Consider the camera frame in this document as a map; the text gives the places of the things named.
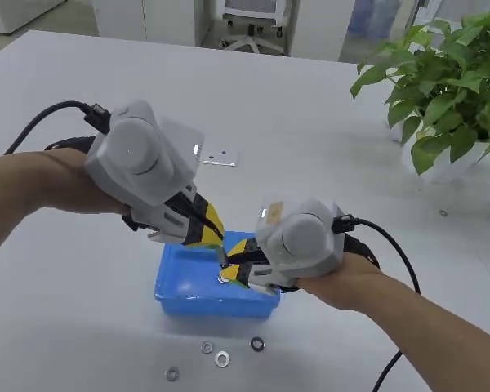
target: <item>white tabletop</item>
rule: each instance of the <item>white tabletop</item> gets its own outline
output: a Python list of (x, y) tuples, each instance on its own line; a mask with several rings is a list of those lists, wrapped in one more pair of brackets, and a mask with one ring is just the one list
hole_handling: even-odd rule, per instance
[[(238, 167), (202, 166), (196, 179), (227, 229), (252, 230), (264, 194), (333, 198), (395, 235), (425, 296), (490, 332), (490, 166), (455, 185), (422, 184), (385, 136), (390, 87), (353, 102), (355, 77), (353, 65), (31, 32), (0, 52), (0, 154), (57, 101), (111, 109), (147, 100), (240, 151)], [(22, 149), (90, 134), (69, 109)], [(385, 240), (356, 234), (408, 282)], [(117, 216), (44, 210), (26, 219), (0, 249), (0, 392), (357, 392), (395, 351), (364, 316), (304, 292), (284, 296), (263, 323), (169, 318), (153, 297), (162, 249)], [(252, 352), (253, 336), (264, 352)], [(207, 338), (229, 351), (228, 368), (200, 352)], [(173, 365), (180, 379), (170, 383)], [(427, 387), (401, 360), (381, 390)]]

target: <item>blue plastic box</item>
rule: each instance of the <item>blue plastic box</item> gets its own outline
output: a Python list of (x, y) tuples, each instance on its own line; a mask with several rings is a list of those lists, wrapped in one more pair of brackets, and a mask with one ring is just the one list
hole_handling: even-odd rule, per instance
[[(252, 233), (225, 233), (228, 251)], [(171, 315), (250, 317), (267, 319), (279, 304), (276, 296), (267, 296), (237, 284), (218, 282), (220, 264), (210, 249), (166, 245), (158, 270), (154, 296), (163, 311)]]

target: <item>small sticker on table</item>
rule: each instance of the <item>small sticker on table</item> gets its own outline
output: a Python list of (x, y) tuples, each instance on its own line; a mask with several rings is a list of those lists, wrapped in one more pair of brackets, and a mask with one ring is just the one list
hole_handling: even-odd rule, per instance
[(283, 202), (276, 202), (269, 205), (267, 212), (267, 225), (277, 225), (281, 220), (281, 212), (283, 210)]

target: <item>small metal ring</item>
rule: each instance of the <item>small metal ring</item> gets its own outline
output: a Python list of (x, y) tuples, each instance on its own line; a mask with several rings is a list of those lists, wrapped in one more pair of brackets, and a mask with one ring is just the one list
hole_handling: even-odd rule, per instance
[(216, 366), (219, 368), (226, 368), (229, 366), (230, 363), (230, 355), (226, 351), (220, 351), (218, 354), (216, 354), (216, 357), (214, 357), (214, 362), (216, 362)]
[(180, 377), (180, 369), (176, 366), (172, 366), (165, 372), (165, 378), (167, 381), (176, 381)]
[(218, 275), (218, 282), (220, 282), (221, 284), (227, 284), (229, 280), (221, 275)]
[(254, 336), (251, 339), (251, 348), (257, 353), (263, 351), (263, 349), (265, 348), (265, 341), (261, 339), (259, 336)]
[(211, 341), (204, 341), (202, 343), (202, 353), (204, 354), (210, 354), (214, 348), (214, 345), (212, 344)]

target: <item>person's left hand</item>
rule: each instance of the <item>person's left hand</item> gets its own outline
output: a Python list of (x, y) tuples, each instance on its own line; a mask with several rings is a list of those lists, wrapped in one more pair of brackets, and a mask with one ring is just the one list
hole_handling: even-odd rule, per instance
[(129, 213), (128, 206), (100, 190), (86, 173), (85, 154), (75, 149), (53, 149), (25, 155), (36, 173), (36, 178), (31, 179), (38, 189), (33, 198), (34, 210), (54, 207), (78, 213)]

